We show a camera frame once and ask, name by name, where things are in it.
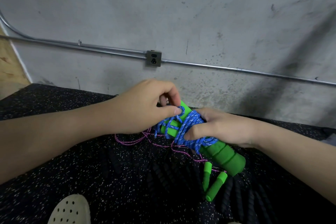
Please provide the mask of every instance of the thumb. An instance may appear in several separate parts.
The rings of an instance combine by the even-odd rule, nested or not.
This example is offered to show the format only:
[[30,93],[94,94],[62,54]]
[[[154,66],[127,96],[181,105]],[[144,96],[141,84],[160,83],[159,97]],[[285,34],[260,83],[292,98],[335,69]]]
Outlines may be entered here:
[[158,107],[158,109],[159,109],[159,116],[161,120],[176,116],[178,114],[181,114],[182,112],[180,108],[178,108],[177,106],[173,106],[173,105]]
[[193,125],[184,135],[185,140],[196,140],[205,136],[215,137],[216,126],[213,122],[205,122]]

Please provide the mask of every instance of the person's right hand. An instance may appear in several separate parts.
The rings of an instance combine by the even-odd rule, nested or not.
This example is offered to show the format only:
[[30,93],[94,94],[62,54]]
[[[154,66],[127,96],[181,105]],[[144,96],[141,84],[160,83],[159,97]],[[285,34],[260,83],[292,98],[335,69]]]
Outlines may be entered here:
[[185,140],[201,137],[216,137],[219,140],[240,147],[256,147],[262,121],[220,112],[210,108],[196,110],[207,122],[192,126],[184,135]]

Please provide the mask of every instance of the coiled blue rope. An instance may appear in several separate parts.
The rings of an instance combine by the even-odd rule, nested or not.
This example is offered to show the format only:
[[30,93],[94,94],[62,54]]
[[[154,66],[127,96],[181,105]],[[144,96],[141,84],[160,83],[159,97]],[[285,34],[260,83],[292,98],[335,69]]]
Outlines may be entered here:
[[[160,132],[160,128],[161,126],[165,126],[166,130],[165,130],[165,136],[167,139],[170,139],[170,135],[168,134],[168,129],[169,128],[173,128],[178,130],[178,134],[175,137],[174,143],[176,143],[177,145],[185,145],[189,148],[191,148],[192,150],[194,150],[197,154],[200,154],[200,147],[203,146],[209,146],[212,145],[214,143],[216,143],[218,141],[217,138],[215,137],[202,137],[199,138],[197,140],[185,140],[184,139],[184,134],[195,124],[200,124],[200,123],[204,123],[204,120],[201,118],[201,115],[196,112],[195,110],[191,111],[188,116],[185,118],[184,121],[181,120],[181,116],[184,115],[184,107],[179,106],[179,108],[182,110],[181,114],[176,115],[174,117],[171,118],[166,118],[162,121],[160,121],[156,127],[155,127],[155,138],[157,136],[157,133]],[[176,127],[171,125],[171,121],[173,120],[177,120],[178,122],[180,122],[182,125],[181,127]]]

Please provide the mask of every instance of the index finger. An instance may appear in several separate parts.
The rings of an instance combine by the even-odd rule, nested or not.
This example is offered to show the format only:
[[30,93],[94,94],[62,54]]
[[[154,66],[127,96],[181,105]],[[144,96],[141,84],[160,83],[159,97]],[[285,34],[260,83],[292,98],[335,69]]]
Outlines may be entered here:
[[176,86],[172,82],[167,81],[157,81],[159,95],[165,94],[170,100],[171,105],[180,106],[181,105],[181,97],[179,91]]

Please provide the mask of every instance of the person's left hand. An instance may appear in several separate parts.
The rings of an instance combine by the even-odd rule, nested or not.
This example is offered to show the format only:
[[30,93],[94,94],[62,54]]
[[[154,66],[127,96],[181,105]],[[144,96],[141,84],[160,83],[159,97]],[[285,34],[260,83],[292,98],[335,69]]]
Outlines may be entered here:
[[[158,100],[162,107],[157,107]],[[178,115],[181,98],[172,82],[144,80],[123,94],[87,106],[100,134],[139,133],[161,120]]]

